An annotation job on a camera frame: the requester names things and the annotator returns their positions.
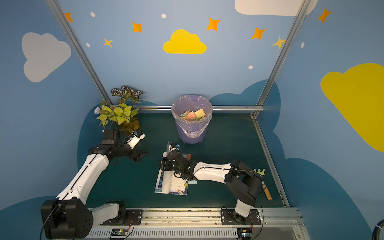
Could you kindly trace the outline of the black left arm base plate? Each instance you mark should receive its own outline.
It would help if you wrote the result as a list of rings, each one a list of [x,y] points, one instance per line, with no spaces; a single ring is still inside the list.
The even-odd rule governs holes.
[[[114,219],[101,223],[101,226],[129,226],[130,224],[140,226],[143,216],[143,210],[126,209],[124,214],[119,214]]]

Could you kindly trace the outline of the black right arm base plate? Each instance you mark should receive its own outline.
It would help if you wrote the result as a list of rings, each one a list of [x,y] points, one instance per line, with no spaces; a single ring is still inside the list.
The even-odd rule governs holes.
[[[221,208],[220,209],[221,221],[224,226],[234,225],[256,225],[262,224],[262,216],[256,209],[251,209],[247,217],[243,217],[235,212],[234,209]]]

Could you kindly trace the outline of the science magazine book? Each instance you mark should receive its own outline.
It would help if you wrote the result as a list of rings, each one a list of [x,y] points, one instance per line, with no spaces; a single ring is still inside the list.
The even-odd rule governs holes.
[[[177,196],[186,196],[188,194],[188,183],[187,180],[177,178],[174,172],[161,171],[155,185],[155,193],[168,194]]]

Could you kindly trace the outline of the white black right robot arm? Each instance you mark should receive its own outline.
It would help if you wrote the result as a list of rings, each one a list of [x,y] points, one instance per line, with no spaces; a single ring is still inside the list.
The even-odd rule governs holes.
[[[155,192],[160,194],[185,195],[188,181],[212,181],[225,184],[237,198],[235,217],[247,218],[262,192],[262,175],[241,161],[233,164],[215,165],[192,161],[190,155],[182,154],[180,146],[171,142],[163,152]]]

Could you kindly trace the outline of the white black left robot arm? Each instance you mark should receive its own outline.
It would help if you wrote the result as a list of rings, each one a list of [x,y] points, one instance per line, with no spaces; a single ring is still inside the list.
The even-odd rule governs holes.
[[[88,150],[83,166],[68,186],[54,200],[43,203],[41,236],[45,235],[49,240],[83,239],[94,226],[109,221],[127,221],[125,203],[122,201],[93,209],[88,209],[86,203],[96,181],[111,160],[129,157],[138,162],[147,155],[139,148],[139,142],[145,138],[145,134],[134,131],[120,143],[120,134],[116,130],[107,129],[103,133],[101,144]]]

